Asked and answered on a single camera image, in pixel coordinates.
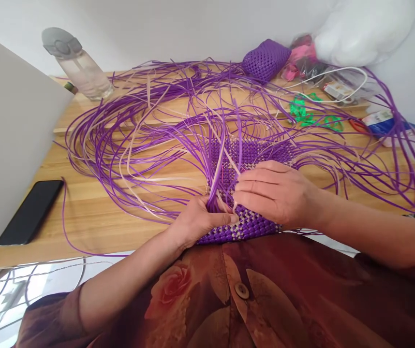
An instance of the black phone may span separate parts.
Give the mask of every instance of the black phone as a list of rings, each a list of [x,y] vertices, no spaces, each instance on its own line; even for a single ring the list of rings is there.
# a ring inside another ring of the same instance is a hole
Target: black phone
[[[61,191],[62,180],[38,181],[0,237],[0,246],[30,243]]]

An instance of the woven pattern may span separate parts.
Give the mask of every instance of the woven pattern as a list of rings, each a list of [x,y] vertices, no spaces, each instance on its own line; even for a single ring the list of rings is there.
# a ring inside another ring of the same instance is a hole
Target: woven pattern
[[[286,142],[279,149],[270,148],[271,142],[243,141],[241,144],[241,172],[253,169],[256,164],[265,160],[276,160],[280,163],[290,164],[295,157],[293,148]],[[239,163],[239,143],[238,140],[228,142],[225,145],[229,155],[235,163]],[[209,143],[207,153],[211,154],[213,168],[217,167],[219,160],[220,145],[218,142]],[[231,167],[226,156],[222,160],[221,186],[228,189],[232,194],[237,183],[237,173]],[[244,206],[239,205],[235,212],[238,214],[239,221],[235,225],[222,226],[212,229],[208,234],[201,237],[198,244],[226,243],[238,240],[246,240],[262,235],[278,233],[282,227],[267,220],[258,213],[255,213]]]
[[[267,39],[247,53],[242,65],[248,74],[268,82],[285,66],[290,55],[289,48]]]

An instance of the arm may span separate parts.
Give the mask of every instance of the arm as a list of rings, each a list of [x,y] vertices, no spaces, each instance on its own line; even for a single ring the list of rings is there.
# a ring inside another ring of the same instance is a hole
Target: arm
[[[207,201],[208,197],[193,198],[167,230],[83,285],[79,313],[86,332],[102,329],[153,277],[212,228],[237,221],[232,214],[208,213]]]
[[[415,266],[415,219],[347,201],[275,161],[238,177],[235,201],[287,229],[311,228],[391,268]]]

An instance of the brown floral shirt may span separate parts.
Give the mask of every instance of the brown floral shirt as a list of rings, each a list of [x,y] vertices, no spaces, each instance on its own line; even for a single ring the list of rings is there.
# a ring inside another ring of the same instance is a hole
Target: brown floral shirt
[[[79,295],[31,305],[16,347],[415,347],[415,268],[290,233],[193,247],[99,333]]]

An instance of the water bottle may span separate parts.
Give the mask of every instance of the water bottle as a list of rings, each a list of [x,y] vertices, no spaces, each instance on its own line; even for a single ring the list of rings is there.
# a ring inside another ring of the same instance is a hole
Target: water bottle
[[[42,32],[43,47],[53,55],[78,91],[93,101],[107,98],[113,87],[80,42],[60,28],[46,28]]]

